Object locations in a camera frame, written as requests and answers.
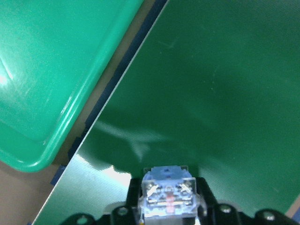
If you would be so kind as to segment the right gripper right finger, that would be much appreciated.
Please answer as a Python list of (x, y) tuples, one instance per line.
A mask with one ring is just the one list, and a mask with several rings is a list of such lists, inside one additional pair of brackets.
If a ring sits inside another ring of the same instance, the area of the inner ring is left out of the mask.
[(205, 178), (196, 178), (197, 193), (203, 198), (204, 209), (198, 208), (198, 219), (201, 225), (296, 225), (297, 222), (283, 213), (263, 209), (253, 217), (237, 210), (228, 203), (218, 203)]

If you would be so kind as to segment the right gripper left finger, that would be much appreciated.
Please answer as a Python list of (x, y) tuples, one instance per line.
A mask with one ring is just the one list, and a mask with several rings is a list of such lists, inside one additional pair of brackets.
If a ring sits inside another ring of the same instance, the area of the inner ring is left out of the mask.
[(110, 213), (95, 219), (90, 214), (76, 213), (65, 219), (63, 225), (137, 225), (138, 200), (141, 197), (141, 179), (132, 178), (129, 183), (126, 201)]

